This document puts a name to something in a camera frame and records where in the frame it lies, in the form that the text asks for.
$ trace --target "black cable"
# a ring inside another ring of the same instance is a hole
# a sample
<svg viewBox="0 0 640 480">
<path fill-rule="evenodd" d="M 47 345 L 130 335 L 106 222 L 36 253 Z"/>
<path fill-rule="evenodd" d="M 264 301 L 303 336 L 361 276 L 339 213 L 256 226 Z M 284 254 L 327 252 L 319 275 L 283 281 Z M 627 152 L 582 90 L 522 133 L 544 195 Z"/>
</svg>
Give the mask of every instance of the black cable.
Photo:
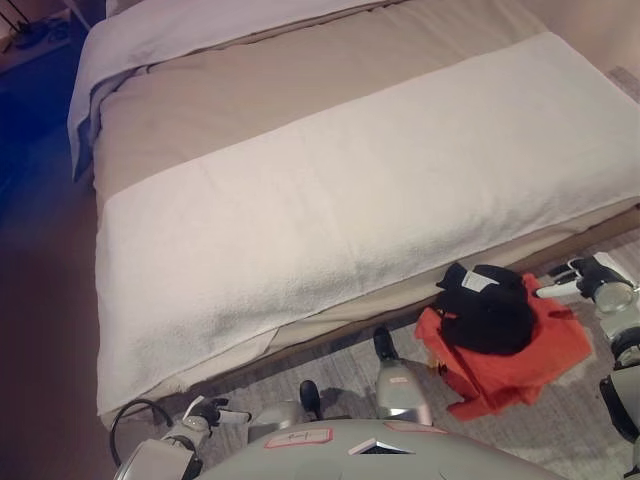
<svg viewBox="0 0 640 480">
<path fill-rule="evenodd" d="M 0 18 L 2 18 L 5 22 L 7 22 L 9 24 L 9 26 L 15 30 L 16 32 L 19 31 L 18 27 L 16 27 L 13 22 L 11 22 L 11 20 L 9 20 L 9 17 L 7 17 L 4 13 L 0 12 Z"/>
<path fill-rule="evenodd" d="M 27 16 L 22 13 L 22 10 L 20 10 L 18 7 L 16 7 L 16 4 L 13 3 L 11 0 L 7 0 L 7 3 L 9 3 L 9 5 L 11 5 L 13 7 L 13 9 L 18 12 L 18 14 L 24 19 L 25 22 L 27 22 L 27 25 L 29 25 L 31 22 L 29 21 L 29 19 L 27 18 Z"/>
<path fill-rule="evenodd" d="M 116 428 L 118 427 L 118 422 L 120 421 L 120 418 L 122 417 L 124 412 L 129 410 L 134 405 L 140 404 L 149 405 L 152 409 L 159 412 L 164 417 L 164 420 L 167 422 L 167 427 L 173 427 L 173 420 L 171 420 L 171 417 L 169 416 L 167 411 L 156 402 L 152 402 L 151 400 L 147 400 L 145 398 L 137 398 L 135 400 L 131 400 L 120 409 L 120 411 L 116 415 L 116 418 L 113 419 L 111 430 L 109 431 L 109 450 L 111 450 L 111 458 L 113 458 L 113 463 L 115 463 L 116 467 L 118 468 L 120 467 L 120 465 L 122 465 L 122 460 L 120 460 L 120 455 L 118 455 L 118 449 L 116 448 Z"/>
</svg>

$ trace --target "bed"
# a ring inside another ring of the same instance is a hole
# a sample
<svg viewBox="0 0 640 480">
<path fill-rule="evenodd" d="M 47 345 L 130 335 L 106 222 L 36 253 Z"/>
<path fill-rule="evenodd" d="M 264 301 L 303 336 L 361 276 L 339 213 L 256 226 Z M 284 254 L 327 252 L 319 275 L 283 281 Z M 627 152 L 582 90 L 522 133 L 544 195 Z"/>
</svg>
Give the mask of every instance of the bed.
<svg viewBox="0 0 640 480">
<path fill-rule="evenodd" d="M 637 105 L 517 1 L 237 5 L 145 0 L 83 51 L 103 420 L 638 224 Z"/>
</svg>

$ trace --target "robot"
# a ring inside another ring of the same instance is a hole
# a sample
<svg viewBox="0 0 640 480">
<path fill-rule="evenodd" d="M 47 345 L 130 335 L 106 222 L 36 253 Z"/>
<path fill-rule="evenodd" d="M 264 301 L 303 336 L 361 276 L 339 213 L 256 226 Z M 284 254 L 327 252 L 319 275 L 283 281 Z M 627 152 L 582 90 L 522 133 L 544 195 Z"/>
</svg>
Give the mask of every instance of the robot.
<svg viewBox="0 0 640 480">
<path fill-rule="evenodd" d="M 598 308 L 616 358 L 600 389 L 613 424 L 634 442 L 633 469 L 640 480 L 640 311 L 638 287 L 607 254 L 574 259 L 550 272 L 554 285 L 540 297 L 581 293 Z M 433 426 L 418 380 L 403 365 L 389 332 L 379 328 L 377 417 L 325 419 L 316 385 L 300 385 L 299 402 L 281 402 L 252 419 L 224 408 L 224 399 L 198 397 L 162 439 L 142 442 L 115 480 L 218 479 L 406 479 L 561 480 L 547 470 L 474 440 Z M 248 445 L 215 468 L 201 472 L 198 448 L 221 423 L 249 423 Z M 114 459 L 119 461 L 117 453 Z"/>
</svg>

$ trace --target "black cloth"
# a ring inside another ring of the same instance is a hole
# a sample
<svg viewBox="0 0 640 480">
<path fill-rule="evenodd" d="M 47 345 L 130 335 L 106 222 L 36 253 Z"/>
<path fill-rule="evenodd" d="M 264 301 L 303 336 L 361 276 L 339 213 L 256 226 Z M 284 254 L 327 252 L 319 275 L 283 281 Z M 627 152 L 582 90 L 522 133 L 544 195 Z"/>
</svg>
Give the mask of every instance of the black cloth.
<svg viewBox="0 0 640 480">
<path fill-rule="evenodd" d="M 443 316 L 442 338 L 450 345 L 479 353 L 520 352 L 531 343 L 535 325 L 522 277 L 493 265 L 478 265 L 473 271 L 498 284 L 487 285 L 480 292 L 470 290 L 462 286 L 467 270 L 458 263 L 449 267 L 437 283 L 444 291 L 433 305 Z"/>
</svg>

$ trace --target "red cloth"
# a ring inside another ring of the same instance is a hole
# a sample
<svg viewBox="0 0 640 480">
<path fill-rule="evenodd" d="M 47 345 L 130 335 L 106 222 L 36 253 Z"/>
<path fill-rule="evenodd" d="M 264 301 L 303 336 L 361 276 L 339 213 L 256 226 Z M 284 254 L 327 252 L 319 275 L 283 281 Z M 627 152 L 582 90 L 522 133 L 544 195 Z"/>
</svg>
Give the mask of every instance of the red cloth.
<svg viewBox="0 0 640 480">
<path fill-rule="evenodd" d="M 532 295 L 540 287 L 531 274 L 523 275 L 528 303 L 536 314 L 531 343 L 510 356 L 485 355 L 462 347 L 449 348 L 440 336 L 442 319 L 427 308 L 418 320 L 422 339 L 447 366 L 447 384 L 464 401 L 449 405 L 459 420 L 499 413 L 516 403 L 533 404 L 542 387 L 584 360 L 591 351 L 582 326 L 571 310 L 552 299 Z"/>
</svg>

